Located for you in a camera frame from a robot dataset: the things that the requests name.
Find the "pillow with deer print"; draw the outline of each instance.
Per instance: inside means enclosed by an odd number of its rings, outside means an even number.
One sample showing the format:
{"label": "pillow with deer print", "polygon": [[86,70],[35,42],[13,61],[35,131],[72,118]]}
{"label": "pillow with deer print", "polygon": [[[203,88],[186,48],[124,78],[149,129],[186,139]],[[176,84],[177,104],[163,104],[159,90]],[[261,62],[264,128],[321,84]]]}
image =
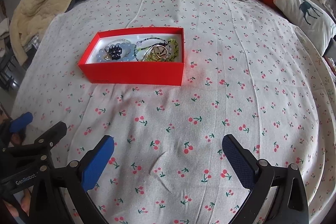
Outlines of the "pillow with deer print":
{"label": "pillow with deer print", "polygon": [[331,17],[310,0],[274,0],[290,22],[300,27],[322,56],[336,35]]}

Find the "beige blanket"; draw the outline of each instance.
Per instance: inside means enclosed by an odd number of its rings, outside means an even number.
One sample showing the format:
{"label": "beige blanket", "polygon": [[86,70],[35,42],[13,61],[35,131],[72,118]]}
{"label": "beige blanket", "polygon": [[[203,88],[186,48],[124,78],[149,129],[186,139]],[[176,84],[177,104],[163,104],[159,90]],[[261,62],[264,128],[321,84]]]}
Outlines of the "beige blanket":
{"label": "beige blanket", "polygon": [[10,24],[10,40],[20,65],[27,59],[23,50],[29,40],[39,34],[42,39],[53,18],[64,13],[71,0],[21,0]]}

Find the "silver bolt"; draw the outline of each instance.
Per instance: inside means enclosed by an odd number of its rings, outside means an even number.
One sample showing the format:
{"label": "silver bolt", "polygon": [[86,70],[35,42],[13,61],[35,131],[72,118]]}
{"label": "silver bolt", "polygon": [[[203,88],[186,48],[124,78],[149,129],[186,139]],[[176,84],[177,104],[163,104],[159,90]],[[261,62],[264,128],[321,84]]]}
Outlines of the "silver bolt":
{"label": "silver bolt", "polygon": [[267,161],[266,160],[259,160],[259,164],[261,165],[261,166],[267,166]]}
{"label": "silver bolt", "polygon": [[47,167],[45,166],[45,165],[42,165],[41,167],[40,167],[40,171],[46,171],[46,169],[47,169]]}
{"label": "silver bolt", "polygon": [[297,167],[296,164],[291,164],[291,168],[292,168],[293,170],[297,170],[297,169],[298,169],[298,167]]}
{"label": "silver bolt", "polygon": [[70,161],[70,167],[76,167],[78,165],[78,161],[77,160],[73,160],[73,161]]}

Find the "open red box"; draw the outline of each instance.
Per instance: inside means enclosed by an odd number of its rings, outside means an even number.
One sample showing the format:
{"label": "open red box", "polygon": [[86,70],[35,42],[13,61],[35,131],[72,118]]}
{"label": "open red box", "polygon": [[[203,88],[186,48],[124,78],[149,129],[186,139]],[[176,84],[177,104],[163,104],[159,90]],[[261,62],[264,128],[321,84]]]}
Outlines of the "open red box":
{"label": "open red box", "polygon": [[[130,61],[88,64],[91,53],[100,39],[137,34],[148,34],[148,36],[157,34],[158,37],[159,34],[181,35],[181,44],[179,44],[181,62]],[[85,50],[78,66],[88,80],[96,84],[181,85],[184,69],[183,28],[142,27],[98,32]]]}

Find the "bed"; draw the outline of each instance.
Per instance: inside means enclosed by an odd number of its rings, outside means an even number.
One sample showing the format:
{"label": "bed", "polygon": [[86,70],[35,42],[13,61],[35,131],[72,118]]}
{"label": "bed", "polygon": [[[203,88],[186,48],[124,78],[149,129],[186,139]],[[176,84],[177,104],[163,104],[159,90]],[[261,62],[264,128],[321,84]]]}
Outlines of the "bed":
{"label": "bed", "polygon": [[[98,31],[147,26],[184,28],[182,86],[88,82],[77,63]],[[66,123],[56,167],[114,137],[89,191],[109,223],[228,223],[248,191],[221,150],[226,134],[257,159],[299,166],[313,222],[335,194],[335,93],[302,30],[256,0],[87,0],[49,25],[12,117],[33,113],[26,143]]]}

